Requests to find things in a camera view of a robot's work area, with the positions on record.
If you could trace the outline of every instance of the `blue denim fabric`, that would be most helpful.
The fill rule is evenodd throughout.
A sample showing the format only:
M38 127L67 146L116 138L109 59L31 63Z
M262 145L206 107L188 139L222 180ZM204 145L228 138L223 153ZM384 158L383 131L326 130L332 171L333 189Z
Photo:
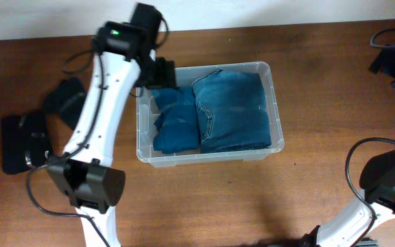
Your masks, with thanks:
M173 154L198 149L199 129L193 89L153 89L152 95L162 112L154 123L158 130L154 150Z
M216 70L193 83L201 153L254 150L271 145L260 75Z

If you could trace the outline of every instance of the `white wall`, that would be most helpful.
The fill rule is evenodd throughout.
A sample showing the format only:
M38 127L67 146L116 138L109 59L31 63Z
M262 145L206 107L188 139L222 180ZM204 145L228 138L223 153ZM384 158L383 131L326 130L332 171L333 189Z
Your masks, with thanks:
M171 30L395 19L395 0L140 0ZM0 0L0 39L94 34L129 21L134 0Z

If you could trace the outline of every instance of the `plastic bin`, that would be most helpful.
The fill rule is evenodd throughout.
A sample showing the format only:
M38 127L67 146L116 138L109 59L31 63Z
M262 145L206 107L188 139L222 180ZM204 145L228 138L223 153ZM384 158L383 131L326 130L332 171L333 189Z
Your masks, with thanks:
M191 163L203 163L231 160L261 160L269 154L277 153L285 145L283 131L281 130L280 116L278 115L277 101L274 85L272 84L271 69L265 62L246 62L240 64L223 64L201 67L185 67L176 69L176 84L178 86L191 86L198 78L215 69L230 71L259 73L266 94L266 111L270 119L272 145L262 150L248 150L237 152L220 152L200 154L199 150L191 150L177 154L163 154L154 151L153 140L157 133L154 122L160 111L149 90L144 90L141 97L136 99L136 155L144 163L154 167L166 167Z

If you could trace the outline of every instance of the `brown wooden surface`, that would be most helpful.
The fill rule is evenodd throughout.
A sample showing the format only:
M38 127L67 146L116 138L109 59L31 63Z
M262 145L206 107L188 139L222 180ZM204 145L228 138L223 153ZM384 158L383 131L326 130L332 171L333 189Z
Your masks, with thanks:
M373 136L395 139L392 79L367 70L379 52L369 48L369 38L386 27L395 27L395 21L172 33L158 54L177 67L260 60L270 65L285 147L263 161L156 169L136 157L136 107L130 97L113 164L127 174L117 206L123 246L233 246L298 238L336 216L354 197L344 176L353 143ZM88 47L88 37L1 41L0 118L39 107L63 78L62 61ZM90 73L81 75L86 86ZM61 152L71 131L57 117L48 117L48 123ZM357 150L354 182L370 157L392 148L367 144ZM0 246L83 246L79 220L33 207L25 175L3 174L0 132ZM45 173L35 177L34 193L48 209L73 212ZM395 220L370 236L395 246Z

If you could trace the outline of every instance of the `wood grain tabletop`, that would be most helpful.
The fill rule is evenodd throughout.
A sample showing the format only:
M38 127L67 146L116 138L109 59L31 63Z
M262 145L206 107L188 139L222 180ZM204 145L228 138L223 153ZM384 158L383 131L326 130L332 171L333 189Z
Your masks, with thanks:
M379 50L375 32L393 21L245 27L172 32L159 56L177 67L263 61L272 70L285 147L262 161L226 161L154 168L136 157L136 100L129 97L114 148L126 172L117 205L123 246L236 246L260 239L296 239L333 219L354 197L344 161L366 137L395 139L391 78L368 71ZM395 43L395 36L379 40ZM90 37L0 41L0 119L40 107L64 74L65 58L90 47ZM91 70L80 75L86 87ZM60 153L71 130L47 116ZM355 183L369 158L394 149L361 146L352 158ZM1 169L0 246L84 246L80 220L51 217L29 201L26 173ZM74 212L45 172L33 191L48 209ZM395 246L395 220L369 234Z

